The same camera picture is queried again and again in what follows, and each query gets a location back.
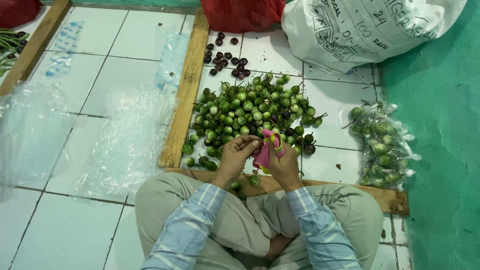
pink cloth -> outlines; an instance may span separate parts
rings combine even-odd
[[[264,145],[260,150],[260,154],[254,156],[253,166],[255,168],[263,170],[265,173],[270,173],[270,150],[268,149],[267,140],[271,140],[274,136],[273,143],[275,145],[276,156],[281,157],[285,153],[285,149],[282,146],[282,138],[279,133],[274,133],[271,130],[263,129],[262,133],[264,134]]]

wooden plank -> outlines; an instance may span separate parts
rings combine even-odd
[[[204,10],[199,7],[193,22],[192,35],[188,43],[177,93],[180,103],[173,118],[170,133],[165,140],[163,151],[158,158],[157,165],[159,167],[180,167],[181,147],[185,142],[190,118],[192,117],[193,103],[197,97],[209,27]]]
[[[47,15],[38,25],[24,50],[18,57],[10,72],[0,86],[0,96],[10,93],[18,81],[25,81],[35,67],[40,55],[59,27],[68,9],[71,0],[55,0]]]
[[[186,169],[177,169],[177,168],[166,168],[165,172],[177,172],[185,174]],[[203,170],[193,170],[193,174],[197,177],[198,180],[209,183],[215,177],[216,172],[209,172]],[[229,190],[230,193],[240,196],[240,197],[251,197],[258,196],[263,194],[268,194],[278,190],[282,190],[280,185],[275,181],[272,176],[268,175],[259,175],[262,179],[261,184],[258,187],[253,187],[248,183],[248,180],[241,175],[238,178],[238,181],[242,184],[243,188],[240,191],[240,194],[236,194],[234,191]],[[314,180],[305,180],[302,179],[302,182],[305,186],[312,185],[321,185],[321,184],[338,184],[331,182],[323,181],[314,181]],[[410,209],[408,207],[408,198],[405,191],[399,192],[398,190],[391,189],[381,189],[371,186],[362,186],[362,185],[352,185],[358,189],[365,191],[370,194],[380,205],[383,213],[397,214],[406,216],[410,214]]]

person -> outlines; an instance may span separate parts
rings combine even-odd
[[[377,202],[350,185],[303,187],[296,151],[283,144],[278,158],[268,144],[283,191],[246,204],[226,190],[263,145],[252,135],[225,144],[209,184],[170,172],[145,181],[135,200],[140,269],[369,270],[383,227]]]

striped shirt sleeve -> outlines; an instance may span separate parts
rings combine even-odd
[[[330,208],[303,187],[287,192],[314,270],[361,270],[355,250]]]
[[[167,218],[141,270],[191,270],[212,231],[227,192],[212,184],[198,191]]]

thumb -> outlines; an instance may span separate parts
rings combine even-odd
[[[255,140],[248,144],[241,152],[245,158],[248,158],[259,145],[260,142]]]
[[[267,143],[268,143],[268,150],[270,152],[270,162],[272,162],[273,160],[277,160],[278,156],[276,155],[275,145],[271,140],[267,140]]]

